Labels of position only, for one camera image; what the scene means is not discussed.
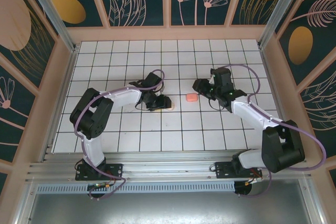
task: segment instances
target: cable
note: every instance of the cable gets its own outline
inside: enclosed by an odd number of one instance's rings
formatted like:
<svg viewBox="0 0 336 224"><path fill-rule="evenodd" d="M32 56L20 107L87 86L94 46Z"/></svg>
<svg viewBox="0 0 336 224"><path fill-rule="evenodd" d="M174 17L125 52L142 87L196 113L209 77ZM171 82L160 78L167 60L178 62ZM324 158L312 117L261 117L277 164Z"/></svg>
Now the cable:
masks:
<svg viewBox="0 0 336 224"><path fill-rule="evenodd" d="M91 192L92 190L89 191L89 196L92 200L100 200L100 199L105 199L105 198L108 198L110 197L112 194L114 194L117 190L119 190L120 187L122 187L125 183L126 183L126 179L123 178L123 177L118 177L118 176L113 176L113 175L110 175L110 174L107 174L103 171L101 171L100 169L96 168L95 165L92 163L92 161L90 160L90 158L88 157L88 154L85 150L85 144L84 144L84 135L83 134L80 134L77 129L78 129L78 125L79 125L79 122L80 120L82 119L82 117L84 116L85 112L90 108L90 106L95 102L97 101L99 98L101 97L104 97L105 95L111 95L115 92L119 92L119 91L123 91L123 90L152 90L152 89L155 89L156 87L158 87L159 85L161 85L163 83L163 80L165 78L165 74L164 72L161 70L161 69L155 69L152 71L152 73L154 72L161 72L162 73L162 80L157 84L157 85L154 85L152 87L149 87L149 88L137 88L137 87L123 87L123 88L120 88L120 89L116 89L116 90L111 90L109 92L104 92L104 93L101 93L100 95L96 96L95 98L93 98L87 105L86 107L83 109L83 111L80 113L76 123L75 123L75 129L74 129L74 132L75 132L75 135L78 136L80 139L81 139L81 146L82 146L82 150L83 150L83 155L84 157L86 158L88 164L94 169L96 170L97 172L99 172L100 174L102 175L105 175L109 178L112 178L112 179L116 179L116 180L122 180L123 182L117 186L112 192L108 193L108 194L104 194L102 197L100 198L93 198Z"/></svg>
<svg viewBox="0 0 336 224"><path fill-rule="evenodd" d="M224 108L222 108L222 109L221 109L221 108L219 108L219 109L215 109L214 107L211 106L211 104L210 104L210 100L211 100L211 99L208 100L208 103L209 103L209 106L210 106L213 110L216 110L216 111L222 111L222 110L224 109Z"/></svg>
<svg viewBox="0 0 336 224"><path fill-rule="evenodd" d="M320 161L318 164L316 164L316 165L314 165L314 166L312 166L312 167L305 167L305 168L289 167L289 168L287 168L287 169L290 169L290 170L297 170L297 171L302 171L302 172L304 172L304 171L314 170L314 169L317 169L317 168L321 167L321 166L326 162L326 159L327 159L326 149L324 148L324 146L322 145L322 143L321 143L315 136L313 136L312 134L310 134L309 132L304 131L304 130L302 130L302 129L300 129L300 128L294 127L294 126L292 126L292 125L289 125L289 124L287 124L287 123L279 122L279 121L273 119L272 117L269 117L269 116L266 115L264 112L260 111L257 107L255 107L255 106L253 105L253 103L251 103L251 97L252 97L253 95L256 95L257 93L259 93L259 91L260 91L260 86L261 86L261 84L260 84L260 78L258 77L258 74L257 74L251 67L249 67L249 66L247 66L247 65L244 65L244 64L229 64L229 65L225 65L224 67L231 67L231 66L241 66L241 67L247 68L247 69L250 70L250 71L255 75L255 77L257 78L257 81L258 81L258 88L257 88L257 91L256 91L255 93L253 93L253 94L250 94L250 95L247 97L247 101L248 101L249 105L251 106L251 108L253 108L253 109L254 109L255 111L257 111L260 115L264 116L265 118L267 118L268 120L270 120L270 121L272 121L272 122L274 122L274 123L277 123L277 124L279 124L279 125L281 125L281 126L283 126L283 127L287 127L287 128L292 129L292 130L301 132L302 134L304 134L304 135L310 137L310 138L313 139L313 140L319 145L319 147L321 148L321 151L322 151L322 159L321 159L321 161Z"/></svg>
<svg viewBox="0 0 336 224"><path fill-rule="evenodd" d="M260 194L255 194L255 195L244 195L244 194L238 194L238 197L242 196L244 198L258 198L266 193L268 193L268 190L269 188L271 187L271 184L272 184L272 173L268 171L268 176L269 176L269 182L268 182L268 185L267 185L267 188L265 189L265 191L261 192Z"/></svg>

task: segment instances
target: white grid floor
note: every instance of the white grid floor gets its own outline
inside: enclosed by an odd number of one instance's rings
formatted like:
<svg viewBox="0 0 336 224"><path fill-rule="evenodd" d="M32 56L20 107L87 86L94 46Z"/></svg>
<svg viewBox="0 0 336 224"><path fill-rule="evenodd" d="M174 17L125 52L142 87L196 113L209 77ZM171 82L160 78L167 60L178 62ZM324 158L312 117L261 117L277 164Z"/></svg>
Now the white grid floor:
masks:
<svg viewBox="0 0 336 224"><path fill-rule="evenodd" d="M121 88L140 80L154 69L165 72L165 89L173 111L145 112L134 105L112 109L103 133L103 151L159 152L242 150L261 146L256 132L239 117L213 110L208 100L199 97L187 102L185 95L195 93L197 78L210 78L210 68L229 63L247 64L261 78L261 90L254 100L264 110L278 116L271 89L255 40L137 40L82 42L71 78L66 103L57 128L54 153L81 152L73 133L70 113L87 88L99 91ZM253 93L257 80L242 67L231 67L236 89ZM218 102L212 106L219 109Z"/></svg>

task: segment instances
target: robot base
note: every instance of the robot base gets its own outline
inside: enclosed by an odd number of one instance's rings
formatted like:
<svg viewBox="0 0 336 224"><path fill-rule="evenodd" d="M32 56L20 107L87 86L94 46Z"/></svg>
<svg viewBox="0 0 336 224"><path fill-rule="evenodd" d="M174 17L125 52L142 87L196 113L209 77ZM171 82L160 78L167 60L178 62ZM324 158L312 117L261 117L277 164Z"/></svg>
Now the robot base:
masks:
<svg viewBox="0 0 336 224"><path fill-rule="evenodd" d="M113 176L122 177L122 164L107 164L104 161L97 168L101 171L111 174ZM89 164L82 160L82 164L77 165L76 167L76 181L110 181L111 178L98 173L94 170Z"/></svg>
<svg viewBox="0 0 336 224"><path fill-rule="evenodd" d="M217 178L258 178L262 177L262 172L257 168L243 169L237 173L232 165L232 162L216 162L215 170Z"/></svg>

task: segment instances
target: pink sponge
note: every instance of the pink sponge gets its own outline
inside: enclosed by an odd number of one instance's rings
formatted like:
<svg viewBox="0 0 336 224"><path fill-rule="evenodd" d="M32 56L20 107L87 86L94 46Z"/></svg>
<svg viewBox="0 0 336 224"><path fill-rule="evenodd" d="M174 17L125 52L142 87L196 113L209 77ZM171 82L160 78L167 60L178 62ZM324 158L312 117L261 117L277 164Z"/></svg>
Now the pink sponge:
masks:
<svg viewBox="0 0 336 224"><path fill-rule="evenodd" d="M197 102L198 101L198 95L196 93L187 94L185 98L187 102Z"/></svg>

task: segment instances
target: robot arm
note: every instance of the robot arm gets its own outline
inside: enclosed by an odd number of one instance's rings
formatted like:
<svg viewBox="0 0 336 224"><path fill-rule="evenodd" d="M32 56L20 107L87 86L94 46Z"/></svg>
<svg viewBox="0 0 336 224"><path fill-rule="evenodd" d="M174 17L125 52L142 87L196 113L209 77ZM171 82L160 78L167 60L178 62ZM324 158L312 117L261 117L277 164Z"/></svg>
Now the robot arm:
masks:
<svg viewBox="0 0 336 224"><path fill-rule="evenodd" d="M266 167L276 173L304 160L305 153L298 132L271 121L253 109L247 100L246 93L234 89L229 69L224 67L211 69L211 75L210 81L196 80L193 89L208 99L218 100L222 107L244 119L258 130L262 137L261 149L247 150L233 156L232 165L236 174L254 167ZM257 105L253 105L271 119L282 121L273 118ZM292 120L286 123L297 126Z"/></svg>
<svg viewBox="0 0 336 224"><path fill-rule="evenodd" d="M150 88L160 83L160 81L161 78L151 72L146 79L129 83L129 87ZM93 88L88 89L84 93L70 115L70 121L73 125L76 124L79 115L87 104L102 93L105 93L105 91L99 92ZM94 102L91 107L96 108L95 111L87 110L84 113L79 122L78 131L83 135L87 157L92 161L95 167L104 170L102 166L106 163L106 159L102 151L101 134L106 127L112 108L118 108L128 104L139 104L140 102L144 102L149 111L169 109L172 107L170 98L162 94L156 95L155 90L141 91L138 89L120 89L111 91L108 95Z"/></svg>

